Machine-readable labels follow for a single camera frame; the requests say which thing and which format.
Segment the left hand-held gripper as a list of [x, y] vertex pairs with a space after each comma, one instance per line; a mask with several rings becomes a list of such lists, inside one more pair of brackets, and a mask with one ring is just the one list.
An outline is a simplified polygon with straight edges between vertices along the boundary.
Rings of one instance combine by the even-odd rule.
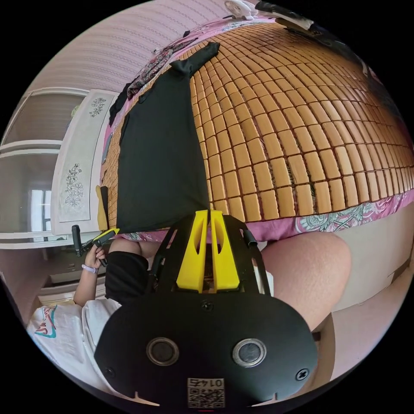
[[101, 249], [108, 241], [110, 241], [113, 237], [115, 237], [119, 232], [119, 228], [111, 228], [106, 231], [103, 231], [95, 238], [81, 243], [81, 256], [85, 253], [89, 253], [89, 251], [95, 248], [94, 250], [94, 258], [93, 263], [94, 265], [92, 267], [96, 267], [96, 260], [99, 259], [100, 264], [102, 267], [107, 267], [107, 259], [106, 257], [97, 257], [96, 253], [99, 253], [99, 249]]

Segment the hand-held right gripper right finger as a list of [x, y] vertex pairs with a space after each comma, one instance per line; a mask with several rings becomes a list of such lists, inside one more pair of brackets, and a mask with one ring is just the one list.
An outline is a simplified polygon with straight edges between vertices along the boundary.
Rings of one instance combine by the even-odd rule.
[[223, 213], [213, 210], [210, 213], [211, 248], [214, 292], [235, 291], [239, 277]]

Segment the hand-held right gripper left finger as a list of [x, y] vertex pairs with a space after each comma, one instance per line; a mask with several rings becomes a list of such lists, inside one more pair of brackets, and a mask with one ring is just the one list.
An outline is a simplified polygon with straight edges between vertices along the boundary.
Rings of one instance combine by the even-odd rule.
[[202, 292], [207, 245], [208, 210], [195, 212], [176, 279], [181, 290]]

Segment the person's left hand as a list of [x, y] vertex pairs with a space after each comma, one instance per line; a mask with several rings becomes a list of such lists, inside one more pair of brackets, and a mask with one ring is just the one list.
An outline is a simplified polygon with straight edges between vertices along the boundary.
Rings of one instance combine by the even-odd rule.
[[92, 273], [97, 273], [100, 266], [104, 265], [106, 254], [104, 248], [100, 245], [92, 245], [89, 252], [86, 254], [83, 268]]

